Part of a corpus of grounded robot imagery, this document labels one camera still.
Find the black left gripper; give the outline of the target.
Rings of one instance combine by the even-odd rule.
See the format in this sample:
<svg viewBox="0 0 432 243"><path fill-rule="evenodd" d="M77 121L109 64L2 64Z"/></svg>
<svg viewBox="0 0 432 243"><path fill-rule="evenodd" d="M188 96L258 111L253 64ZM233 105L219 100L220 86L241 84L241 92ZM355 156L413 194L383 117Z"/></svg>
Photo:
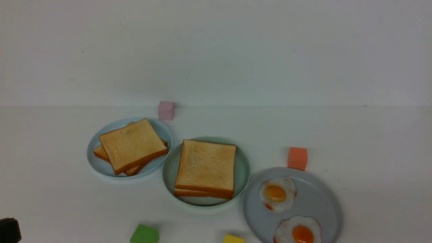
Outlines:
<svg viewBox="0 0 432 243"><path fill-rule="evenodd" d="M20 225L14 217L0 220L0 242L19 243L22 239Z"/></svg>

